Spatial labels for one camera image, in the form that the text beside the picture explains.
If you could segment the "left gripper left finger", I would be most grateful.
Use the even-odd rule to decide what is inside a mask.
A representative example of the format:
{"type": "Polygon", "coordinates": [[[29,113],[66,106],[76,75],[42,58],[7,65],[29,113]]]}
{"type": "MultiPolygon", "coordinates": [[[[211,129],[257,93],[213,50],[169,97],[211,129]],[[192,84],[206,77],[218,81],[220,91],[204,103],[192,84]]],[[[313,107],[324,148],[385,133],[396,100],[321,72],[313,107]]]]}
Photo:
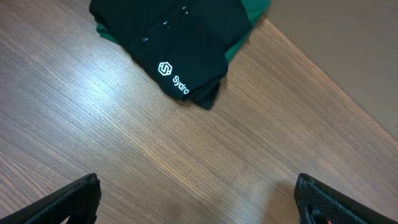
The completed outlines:
{"type": "Polygon", "coordinates": [[[1,224],[94,224],[100,200],[100,180],[91,173],[2,218],[1,224]]]}

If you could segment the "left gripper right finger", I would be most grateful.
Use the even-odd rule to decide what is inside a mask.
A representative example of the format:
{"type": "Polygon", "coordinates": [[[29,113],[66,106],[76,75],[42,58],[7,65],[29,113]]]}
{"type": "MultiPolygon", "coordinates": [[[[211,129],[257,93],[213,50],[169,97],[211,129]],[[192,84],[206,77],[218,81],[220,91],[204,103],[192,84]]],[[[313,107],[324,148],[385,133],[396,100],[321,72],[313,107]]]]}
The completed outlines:
{"type": "Polygon", "coordinates": [[[306,173],[298,175],[294,199],[300,224],[397,224],[306,173]]]}

